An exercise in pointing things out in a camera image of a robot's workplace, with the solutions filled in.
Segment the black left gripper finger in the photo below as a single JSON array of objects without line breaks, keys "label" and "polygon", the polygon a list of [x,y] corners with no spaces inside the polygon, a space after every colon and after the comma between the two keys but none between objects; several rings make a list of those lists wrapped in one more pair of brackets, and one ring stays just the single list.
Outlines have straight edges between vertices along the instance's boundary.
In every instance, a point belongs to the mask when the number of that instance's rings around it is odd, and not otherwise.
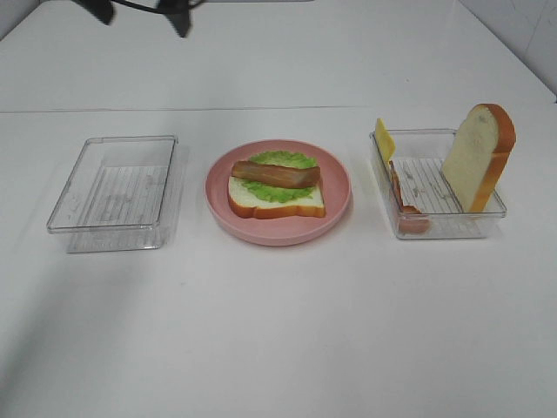
[{"label": "black left gripper finger", "polygon": [[111,0],[73,0],[73,2],[87,10],[105,25],[109,25],[115,16],[115,9]]},{"label": "black left gripper finger", "polygon": [[188,35],[191,28],[189,0],[160,0],[157,8],[163,12],[163,15],[169,20],[180,37]]}]

